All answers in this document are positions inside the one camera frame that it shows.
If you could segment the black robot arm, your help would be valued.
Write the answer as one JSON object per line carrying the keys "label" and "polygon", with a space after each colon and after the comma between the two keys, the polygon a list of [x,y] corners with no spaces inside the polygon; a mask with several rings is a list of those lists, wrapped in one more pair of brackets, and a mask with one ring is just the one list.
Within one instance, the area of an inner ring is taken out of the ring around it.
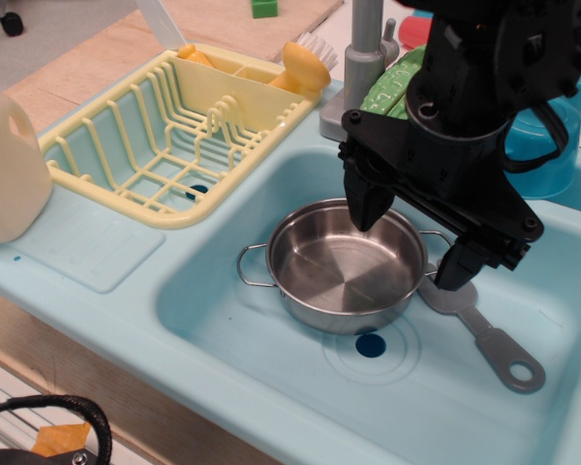
{"label": "black robot arm", "polygon": [[485,266],[514,268],[543,233],[507,180],[547,156],[513,161],[505,139],[532,110],[558,150],[567,143],[551,101],[577,92],[580,1],[417,1],[432,25],[405,119],[352,109],[340,146],[352,223],[368,231],[402,199],[455,233],[437,286],[461,288]]}

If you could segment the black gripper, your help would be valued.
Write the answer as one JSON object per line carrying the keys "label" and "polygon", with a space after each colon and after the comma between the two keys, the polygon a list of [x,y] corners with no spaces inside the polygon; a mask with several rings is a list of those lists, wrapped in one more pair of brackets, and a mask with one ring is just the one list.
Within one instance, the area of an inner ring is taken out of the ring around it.
{"label": "black gripper", "polygon": [[340,145],[352,223],[369,231],[400,198],[455,233],[435,284],[458,291],[484,266],[513,270],[543,225],[511,186],[500,163],[506,121],[485,97],[483,113],[453,123],[446,94],[414,77],[407,120],[348,110]]}

